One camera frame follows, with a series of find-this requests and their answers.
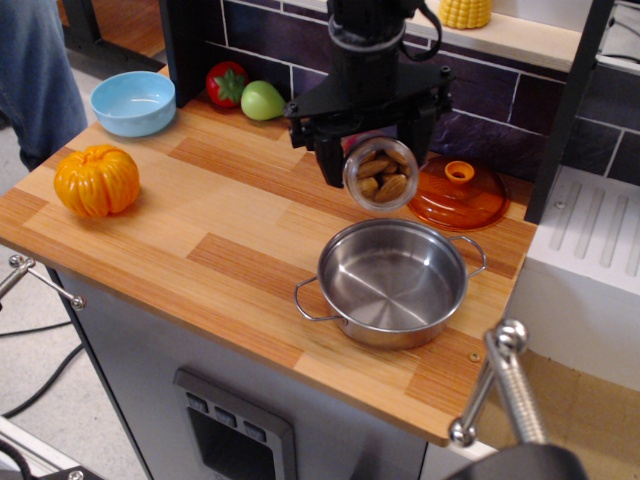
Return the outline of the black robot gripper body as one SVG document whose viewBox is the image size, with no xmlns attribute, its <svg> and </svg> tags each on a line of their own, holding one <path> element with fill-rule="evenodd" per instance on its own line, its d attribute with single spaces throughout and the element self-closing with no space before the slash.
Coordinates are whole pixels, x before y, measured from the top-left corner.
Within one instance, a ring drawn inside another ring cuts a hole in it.
<svg viewBox="0 0 640 480">
<path fill-rule="evenodd" d="M 440 118 L 451 110 L 454 71 L 401 62 L 404 28 L 369 38 L 340 24 L 331 24 L 328 31 L 333 60 L 329 75 L 284 109 L 293 147 L 315 150 L 319 136 L 343 138 L 407 117 L 436 113 Z"/>
</svg>

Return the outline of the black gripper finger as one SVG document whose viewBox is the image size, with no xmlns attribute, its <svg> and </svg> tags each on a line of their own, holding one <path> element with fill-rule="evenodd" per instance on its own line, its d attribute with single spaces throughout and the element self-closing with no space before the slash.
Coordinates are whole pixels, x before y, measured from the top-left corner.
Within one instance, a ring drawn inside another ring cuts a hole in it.
<svg viewBox="0 0 640 480">
<path fill-rule="evenodd" d="M 319 136 L 314 140 L 315 154 L 326 183 L 343 188 L 344 150 L 340 137 Z"/>
<path fill-rule="evenodd" d="M 396 138 L 409 148 L 421 167 L 429 152 L 431 138 L 439 116 L 436 113 L 427 113 L 398 120 L 396 125 Z"/>
</svg>

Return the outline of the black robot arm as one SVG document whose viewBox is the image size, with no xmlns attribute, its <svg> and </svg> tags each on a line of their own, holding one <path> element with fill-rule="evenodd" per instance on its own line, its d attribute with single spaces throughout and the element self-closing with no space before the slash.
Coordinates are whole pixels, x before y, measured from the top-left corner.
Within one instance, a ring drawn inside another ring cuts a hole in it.
<svg viewBox="0 0 640 480">
<path fill-rule="evenodd" d="M 430 60 L 439 42 L 412 53 L 404 43 L 407 20 L 421 12 L 442 28 L 423 1 L 331 1 L 328 32 L 332 68 L 315 88 L 284 109 L 293 147 L 313 152 L 327 184 L 343 185 L 344 138 L 394 127 L 398 139 L 423 161 L 434 127 L 451 111 L 448 66 Z"/>
</svg>

